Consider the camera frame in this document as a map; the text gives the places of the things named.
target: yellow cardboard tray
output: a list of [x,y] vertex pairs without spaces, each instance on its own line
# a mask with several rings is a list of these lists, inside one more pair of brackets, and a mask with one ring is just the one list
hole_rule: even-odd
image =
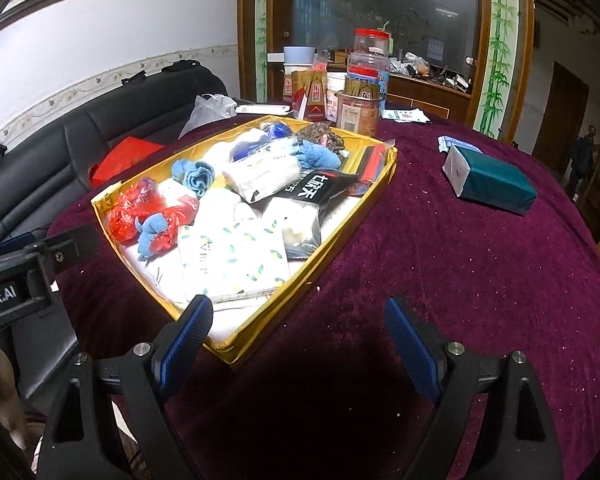
[[[222,140],[231,142],[240,134],[256,128],[263,121],[279,121],[282,120],[288,124],[294,132],[297,132],[302,127],[309,123],[298,121],[295,119],[279,118],[273,116],[262,117],[257,120],[233,128],[229,131],[220,133],[216,136],[203,139],[197,144],[190,146],[181,152],[178,152],[167,158],[166,160],[156,164],[146,171],[136,175],[129,180],[120,181],[112,186],[107,187],[98,196],[91,200],[91,205],[95,209],[98,222],[104,232],[111,247],[116,252],[120,260],[125,264],[138,280],[146,291],[152,295],[173,319],[180,317],[181,311],[170,301],[161,297],[144,279],[144,277],[136,271],[134,266],[127,261],[124,254],[118,248],[115,240],[111,237],[109,230],[105,226],[107,214],[118,204],[119,193],[126,191],[134,183],[144,177],[150,177],[158,182],[171,177],[171,166],[176,160],[186,158],[189,160],[198,160],[206,151],[216,142]],[[345,147],[352,155],[347,159],[341,171],[352,173],[356,171],[360,160],[362,159],[364,148],[375,144],[382,144],[381,140],[372,139],[371,137],[354,134],[345,130],[333,128],[333,131],[339,134],[345,141]],[[373,207],[378,197],[386,189],[389,182],[395,173],[396,159],[398,150],[391,148],[388,152],[384,169],[376,183],[371,186],[362,200],[351,211],[347,218],[338,226],[335,232],[322,242],[320,247],[314,254],[304,263],[298,272],[289,279],[285,285],[271,296],[255,314],[253,314],[245,323],[243,323],[234,333],[232,333],[225,341],[218,344],[207,338],[205,346],[209,351],[218,356],[222,361],[230,365],[237,365],[238,361],[245,361],[273,332],[280,321],[287,313],[298,303],[302,296],[309,290],[313,281],[327,268],[334,259],[336,254],[342,249],[346,241],[360,225],[369,210]],[[216,178],[214,186],[223,185],[222,181]]]

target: metal screw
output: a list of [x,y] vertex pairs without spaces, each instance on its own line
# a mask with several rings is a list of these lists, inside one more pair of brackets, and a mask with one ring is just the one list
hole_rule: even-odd
[[143,355],[147,355],[151,351],[151,345],[149,343],[138,343],[134,346],[134,354],[138,357],[142,357]]
[[512,359],[517,362],[519,365],[522,363],[526,363],[526,355],[520,350],[516,350],[511,354]]
[[446,349],[449,350],[449,353],[452,355],[464,354],[464,345],[457,341],[454,341],[453,343],[449,343],[448,346],[446,347]]
[[74,365],[76,366],[80,366],[81,364],[84,364],[87,361],[87,354],[85,354],[84,352],[80,352],[79,354],[76,354],[74,356]]

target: teal tissue package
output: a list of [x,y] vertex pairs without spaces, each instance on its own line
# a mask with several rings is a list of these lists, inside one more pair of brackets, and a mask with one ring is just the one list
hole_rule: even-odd
[[483,153],[451,146],[442,167],[456,195],[519,215],[538,196],[529,179],[515,166]]

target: velvet tablecloth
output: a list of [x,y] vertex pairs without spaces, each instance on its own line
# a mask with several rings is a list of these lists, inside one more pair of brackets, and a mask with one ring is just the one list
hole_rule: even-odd
[[[203,127],[123,176],[249,119]],[[519,167],[538,191],[531,211],[520,217],[457,199],[441,170],[442,135]],[[431,409],[383,325],[384,301],[405,294],[449,339],[483,354],[528,355],[554,416],[565,478],[576,479],[600,448],[600,258],[576,208],[526,153],[459,124],[381,121],[378,136],[398,147],[388,189],[239,370],[200,353],[186,389],[168,403],[184,444],[207,480],[395,478]],[[97,191],[58,218],[52,234],[95,224]],[[170,320],[104,236],[98,255],[58,283],[81,348],[95,358],[151,340]],[[451,479],[468,466],[482,405],[477,399]]]

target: sofa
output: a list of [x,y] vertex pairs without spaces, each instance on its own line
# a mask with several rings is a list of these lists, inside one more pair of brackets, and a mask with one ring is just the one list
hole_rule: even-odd
[[[125,137],[169,144],[189,119],[196,97],[225,94],[222,81],[194,60],[160,73],[141,72],[47,124],[8,150],[0,162],[0,242],[51,222],[91,190],[89,171]],[[0,332],[26,409],[48,414],[78,341],[56,292],[54,304]]]

